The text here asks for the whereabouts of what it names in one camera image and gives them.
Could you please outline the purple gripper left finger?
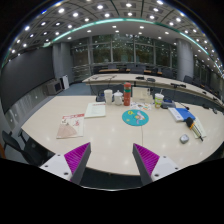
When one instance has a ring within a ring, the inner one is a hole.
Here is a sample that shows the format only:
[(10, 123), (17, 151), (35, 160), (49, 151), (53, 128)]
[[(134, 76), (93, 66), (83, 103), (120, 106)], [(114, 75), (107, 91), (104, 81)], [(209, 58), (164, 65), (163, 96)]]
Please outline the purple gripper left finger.
[(55, 154), (41, 169), (79, 185), (90, 154), (91, 143), (88, 142), (66, 154)]

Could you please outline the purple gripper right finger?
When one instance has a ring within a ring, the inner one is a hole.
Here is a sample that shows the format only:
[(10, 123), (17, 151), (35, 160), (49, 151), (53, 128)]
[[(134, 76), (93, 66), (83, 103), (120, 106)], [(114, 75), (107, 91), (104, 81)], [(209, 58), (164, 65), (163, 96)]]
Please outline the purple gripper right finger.
[(133, 144), (132, 153), (143, 185), (148, 185), (180, 170), (169, 157), (159, 156), (136, 143)]

